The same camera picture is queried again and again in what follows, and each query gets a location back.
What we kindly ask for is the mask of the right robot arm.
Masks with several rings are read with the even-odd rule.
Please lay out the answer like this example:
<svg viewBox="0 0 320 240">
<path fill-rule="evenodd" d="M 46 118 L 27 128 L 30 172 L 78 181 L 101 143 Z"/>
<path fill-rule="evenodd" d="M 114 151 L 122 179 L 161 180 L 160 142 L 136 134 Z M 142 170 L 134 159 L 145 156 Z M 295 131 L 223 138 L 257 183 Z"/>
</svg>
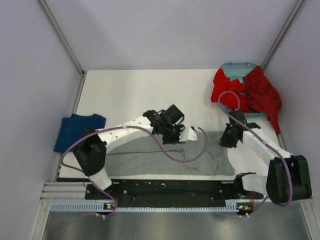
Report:
<svg viewBox="0 0 320 240">
<path fill-rule="evenodd" d="M 229 122 L 219 144 L 236 148 L 249 147 L 267 166 L 266 175 L 243 172 L 236 176 L 233 192 L 245 198 L 251 192 L 268 196 L 276 205 L 288 205 L 312 197 L 308 161 L 303 155 L 293 155 L 268 138 L 255 122 L 248 122 L 242 110 L 227 113 Z"/>
</svg>

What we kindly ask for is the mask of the grey t shirt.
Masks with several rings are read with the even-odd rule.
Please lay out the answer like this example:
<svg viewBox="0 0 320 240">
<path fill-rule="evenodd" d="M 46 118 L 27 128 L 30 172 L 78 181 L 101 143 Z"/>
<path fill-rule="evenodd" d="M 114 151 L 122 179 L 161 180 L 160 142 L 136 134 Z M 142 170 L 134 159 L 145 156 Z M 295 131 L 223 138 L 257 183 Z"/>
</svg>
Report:
<svg viewBox="0 0 320 240">
<path fill-rule="evenodd" d="M 199 133 L 197 141 L 166 144 L 163 153 L 148 136 L 130 141 L 106 155 L 106 172 L 112 177 L 133 175 L 232 176 L 235 169 L 226 148 L 219 145 L 222 131 Z"/>
</svg>

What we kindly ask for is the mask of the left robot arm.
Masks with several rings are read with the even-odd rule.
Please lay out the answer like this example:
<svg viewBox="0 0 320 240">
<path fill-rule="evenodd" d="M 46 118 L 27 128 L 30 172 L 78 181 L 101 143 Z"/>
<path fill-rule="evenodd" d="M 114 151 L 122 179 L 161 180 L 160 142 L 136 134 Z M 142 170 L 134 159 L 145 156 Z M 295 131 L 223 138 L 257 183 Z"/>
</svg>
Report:
<svg viewBox="0 0 320 240">
<path fill-rule="evenodd" d="M 113 149 L 139 138 L 161 135 L 162 143 L 177 144 L 182 141 L 185 115 L 174 104 L 166 110 L 148 110 L 136 119 L 109 129 L 87 128 L 85 139 L 72 151 L 82 172 L 96 185 L 102 198 L 114 191 L 112 180 L 105 168 L 106 155 Z"/>
</svg>

